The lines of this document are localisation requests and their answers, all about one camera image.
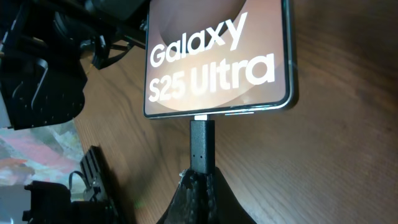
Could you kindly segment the Galaxy S25 Ultra smartphone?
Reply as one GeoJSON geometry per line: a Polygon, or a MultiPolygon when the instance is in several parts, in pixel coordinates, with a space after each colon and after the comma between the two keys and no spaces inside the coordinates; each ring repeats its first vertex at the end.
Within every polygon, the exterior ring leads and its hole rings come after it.
{"type": "Polygon", "coordinates": [[[299,97],[291,0],[155,0],[144,116],[286,110],[299,97]]]}

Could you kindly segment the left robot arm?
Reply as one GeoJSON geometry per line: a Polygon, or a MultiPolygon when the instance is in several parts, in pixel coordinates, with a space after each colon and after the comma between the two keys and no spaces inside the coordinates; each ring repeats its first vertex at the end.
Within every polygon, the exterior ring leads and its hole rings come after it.
{"type": "Polygon", "coordinates": [[[148,0],[1,0],[1,127],[29,129],[78,116],[98,70],[146,46],[148,0]]]}

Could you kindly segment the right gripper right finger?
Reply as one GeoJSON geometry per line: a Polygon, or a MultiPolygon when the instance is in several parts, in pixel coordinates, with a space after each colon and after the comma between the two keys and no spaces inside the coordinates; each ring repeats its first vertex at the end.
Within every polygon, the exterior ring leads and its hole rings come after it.
{"type": "Polygon", "coordinates": [[[239,203],[218,167],[215,167],[215,172],[211,174],[209,181],[210,223],[256,224],[239,203]]]}

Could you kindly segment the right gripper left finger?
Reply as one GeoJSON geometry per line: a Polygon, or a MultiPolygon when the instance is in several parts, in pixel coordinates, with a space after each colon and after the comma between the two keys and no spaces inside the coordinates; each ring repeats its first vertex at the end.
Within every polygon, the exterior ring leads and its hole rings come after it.
{"type": "Polygon", "coordinates": [[[205,176],[191,169],[180,173],[180,181],[166,211],[157,224],[207,223],[205,176]]]}

